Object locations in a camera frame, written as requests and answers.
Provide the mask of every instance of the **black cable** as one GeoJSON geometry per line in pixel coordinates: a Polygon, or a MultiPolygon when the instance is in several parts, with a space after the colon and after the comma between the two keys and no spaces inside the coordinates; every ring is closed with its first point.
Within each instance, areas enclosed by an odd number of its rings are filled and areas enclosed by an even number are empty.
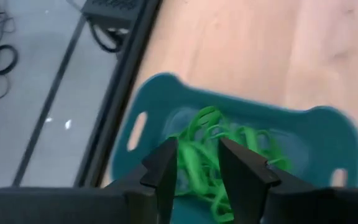
{"type": "Polygon", "coordinates": [[[12,69],[16,66],[17,61],[19,60],[19,53],[18,51],[11,45],[8,44],[4,44],[0,46],[0,53],[3,50],[9,50],[12,52],[12,62],[4,69],[0,69],[0,75],[5,75],[7,73],[9,73],[10,71],[12,71],[12,69]]]}
{"type": "Polygon", "coordinates": [[[3,9],[0,5],[0,41],[2,40],[2,37],[5,33],[11,34],[16,31],[16,23],[13,17],[9,16],[6,9],[3,9]],[[7,30],[6,25],[8,22],[12,23],[12,30],[7,30]]]}
{"type": "MultiPolygon", "coordinates": [[[[5,33],[13,33],[16,31],[16,23],[14,21],[14,18],[9,16],[6,8],[7,1],[4,2],[4,8],[2,8],[2,6],[0,5],[0,41],[2,40],[2,37],[5,33]],[[12,22],[12,30],[6,29],[6,24],[9,21],[12,22]]],[[[6,74],[12,71],[13,68],[16,66],[17,62],[19,61],[19,53],[13,46],[7,44],[1,45],[0,54],[2,51],[10,51],[12,53],[12,62],[7,67],[0,69],[0,76],[6,79],[6,89],[4,93],[0,95],[0,99],[6,96],[11,89],[11,81],[6,74]]]]}
{"type": "Polygon", "coordinates": [[[91,19],[87,19],[87,21],[88,21],[89,29],[91,30],[93,39],[96,41],[96,43],[98,43],[98,45],[100,46],[100,48],[102,50],[104,50],[105,52],[109,52],[109,53],[117,53],[121,50],[122,43],[124,40],[119,35],[119,33],[117,31],[108,31],[109,37],[112,38],[112,40],[115,42],[115,45],[116,45],[115,48],[108,47],[107,45],[102,43],[99,36],[97,35],[94,22],[91,19]]]}
{"type": "Polygon", "coordinates": [[[11,90],[11,81],[7,75],[0,75],[1,77],[4,77],[6,80],[6,88],[3,94],[0,95],[0,99],[4,98],[9,91],[11,90]]]}

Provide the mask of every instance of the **gray floor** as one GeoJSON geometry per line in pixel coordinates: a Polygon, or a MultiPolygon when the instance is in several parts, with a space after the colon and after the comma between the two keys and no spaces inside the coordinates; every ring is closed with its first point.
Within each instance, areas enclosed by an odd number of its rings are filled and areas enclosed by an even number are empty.
{"type": "MultiPolygon", "coordinates": [[[[7,1],[17,30],[1,44],[14,45],[20,60],[8,75],[12,88],[0,100],[0,187],[12,184],[80,17],[65,0],[7,1]]],[[[22,185],[73,184],[115,63],[116,56],[101,51],[85,27],[22,185]]],[[[4,88],[0,79],[0,92],[4,88]]]]}

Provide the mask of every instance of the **green tangled cord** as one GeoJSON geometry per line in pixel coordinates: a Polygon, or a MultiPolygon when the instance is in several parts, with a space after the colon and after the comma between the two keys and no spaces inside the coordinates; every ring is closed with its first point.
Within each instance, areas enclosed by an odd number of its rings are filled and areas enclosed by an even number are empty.
{"type": "Polygon", "coordinates": [[[269,164],[289,170],[290,161],[282,154],[276,140],[267,130],[248,126],[231,128],[229,121],[215,107],[198,112],[178,139],[178,181],[175,196],[195,195],[211,203],[211,213],[218,223],[233,221],[229,199],[220,177],[218,139],[228,138],[266,157],[269,164]],[[264,136],[270,147],[262,149],[258,137],[264,136]]]}

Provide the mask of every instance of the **wooden floor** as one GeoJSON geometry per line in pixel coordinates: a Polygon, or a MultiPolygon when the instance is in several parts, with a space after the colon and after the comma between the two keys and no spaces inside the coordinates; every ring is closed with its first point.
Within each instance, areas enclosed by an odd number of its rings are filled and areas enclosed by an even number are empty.
{"type": "Polygon", "coordinates": [[[163,0],[135,87],[164,71],[358,126],[358,0],[163,0]]]}

